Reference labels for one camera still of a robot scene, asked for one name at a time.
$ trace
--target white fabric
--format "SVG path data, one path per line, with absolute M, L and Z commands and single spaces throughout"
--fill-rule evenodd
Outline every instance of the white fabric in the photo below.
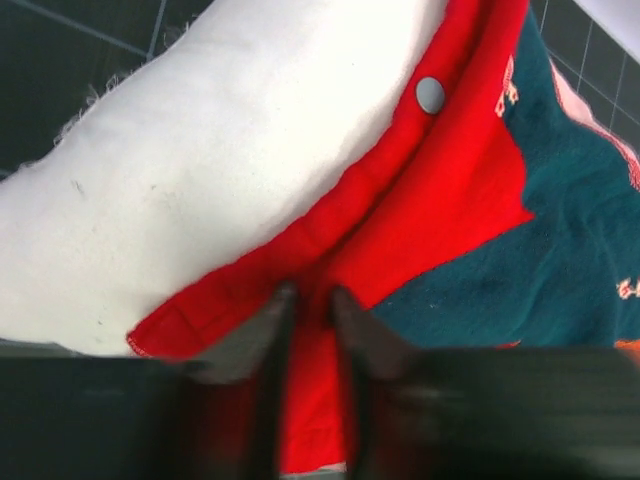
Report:
M 445 3 L 216 0 L 0 184 L 0 338 L 129 353 L 138 321 L 373 146 Z

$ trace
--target dark blue fabric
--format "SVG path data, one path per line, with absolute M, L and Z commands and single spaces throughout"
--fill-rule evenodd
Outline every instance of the dark blue fabric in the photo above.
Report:
M 613 145 L 557 103 L 530 13 L 515 58 L 519 101 L 503 119 L 523 152 L 535 219 L 415 278 L 373 312 L 424 347 L 604 345 L 640 338 L 640 193 Z

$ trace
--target blurry black object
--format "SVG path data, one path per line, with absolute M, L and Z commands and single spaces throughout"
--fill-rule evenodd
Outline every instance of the blurry black object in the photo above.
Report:
M 421 351 L 333 296 L 348 478 L 640 478 L 640 375 L 613 349 Z
M 188 363 L 0 358 L 0 478 L 279 478 L 294 296 Z
M 283 287 L 186 363 L 0 358 L 0 478 L 278 478 L 295 299 Z M 344 289 L 332 318 L 349 479 L 640 479 L 640 374 L 623 353 L 420 350 Z

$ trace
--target red fabric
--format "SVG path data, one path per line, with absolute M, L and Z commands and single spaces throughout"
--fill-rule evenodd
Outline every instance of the red fabric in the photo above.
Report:
M 188 358 L 254 313 L 277 284 L 301 291 L 282 465 L 286 473 L 344 461 L 329 289 L 371 307 L 410 279 L 531 219 L 524 161 L 495 113 L 526 0 L 451 0 L 378 144 L 273 241 L 176 294 L 129 335 L 141 355 Z M 436 116 L 420 79 L 446 92 Z

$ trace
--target silver button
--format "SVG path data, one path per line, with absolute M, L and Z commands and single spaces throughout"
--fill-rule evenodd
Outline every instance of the silver button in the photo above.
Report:
M 420 107 L 434 115 L 442 110 L 444 105 L 444 88 L 435 78 L 425 77 L 416 86 L 416 97 Z

